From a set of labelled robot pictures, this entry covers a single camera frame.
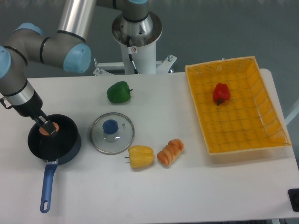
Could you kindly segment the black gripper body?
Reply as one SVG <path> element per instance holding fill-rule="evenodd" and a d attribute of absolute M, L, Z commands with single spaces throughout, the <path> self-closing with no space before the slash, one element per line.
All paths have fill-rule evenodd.
<path fill-rule="evenodd" d="M 11 104 L 10 106 L 7 106 L 5 104 L 5 101 L 5 97 L 2 97 L 0 99 L 0 103 L 4 106 L 5 109 L 9 110 L 14 108 L 23 117 L 31 117 L 32 119 L 34 119 L 44 115 L 44 112 L 42 111 L 43 101 L 37 94 L 37 92 L 34 92 L 32 98 L 22 105 Z"/>

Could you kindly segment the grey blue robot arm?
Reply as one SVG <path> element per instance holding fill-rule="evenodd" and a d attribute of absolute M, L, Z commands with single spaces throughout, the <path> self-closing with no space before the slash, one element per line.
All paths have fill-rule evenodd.
<path fill-rule="evenodd" d="M 95 6 L 121 10 L 129 22 L 141 22 L 149 15 L 146 0 L 67 0 L 56 37 L 44 37 L 38 26 L 24 23 L 0 48 L 0 102 L 6 109 L 31 117 L 43 135 L 55 136 L 59 126 L 42 111 L 43 102 L 23 72 L 31 61 L 85 72 L 91 63 L 85 41 Z"/>

